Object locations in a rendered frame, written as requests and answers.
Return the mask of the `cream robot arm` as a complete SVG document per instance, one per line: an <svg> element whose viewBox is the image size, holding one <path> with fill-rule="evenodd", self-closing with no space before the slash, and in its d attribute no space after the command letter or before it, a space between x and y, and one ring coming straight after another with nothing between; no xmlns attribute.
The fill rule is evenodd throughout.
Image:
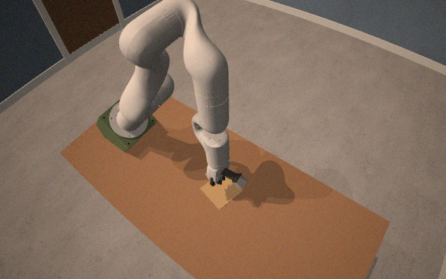
<svg viewBox="0 0 446 279"><path fill-rule="evenodd" d="M148 118L174 91L174 81L167 73L170 58L165 49L179 37L184 38L184 63L194 82L199 112L192 118L194 134L205 150L208 165L216 170L224 168L221 175L243 189L247 179L225 168L230 160L226 131L229 123L227 60L206 35L193 0L163 0L123 29L119 46L123 55L135 64L135 72L120 102L111 110L110 125L124 138L134 138L145 131Z"/></svg>

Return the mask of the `tan flat mat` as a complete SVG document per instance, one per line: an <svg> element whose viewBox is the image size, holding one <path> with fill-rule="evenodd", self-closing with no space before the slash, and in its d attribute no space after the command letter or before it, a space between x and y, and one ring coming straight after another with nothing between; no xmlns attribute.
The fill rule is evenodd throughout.
<svg viewBox="0 0 446 279"><path fill-rule="evenodd" d="M211 186L209 181L200 189L212 201L218 210L221 210L226 204L243 192L242 189L238 189L232 183L232 180L227 177L225 177L224 181L222 180L222 185L215 184L214 186Z"/></svg>

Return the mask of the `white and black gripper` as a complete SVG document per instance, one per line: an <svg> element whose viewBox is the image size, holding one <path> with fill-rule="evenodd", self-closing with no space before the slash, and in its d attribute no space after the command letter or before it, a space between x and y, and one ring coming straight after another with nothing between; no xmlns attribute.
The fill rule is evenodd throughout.
<svg viewBox="0 0 446 279"><path fill-rule="evenodd" d="M226 166L226 168L229 169L229 166L230 166L230 162L229 162L229 164ZM221 170L215 170L215 169L211 168L211 167L208 165L208 167L207 167L207 178L210 179L210 177L211 177L211 180L210 180L210 184L211 184L211 185L213 185L214 183L217 183L217 184L222 185L222 180L223 180L223 181L225 180L225 176L224 176L224 175L221 175L221 172L222 172L223 170L224 170L224 168L221 169ZM222 178L222 180L221 180L221 178Z"/></svg>

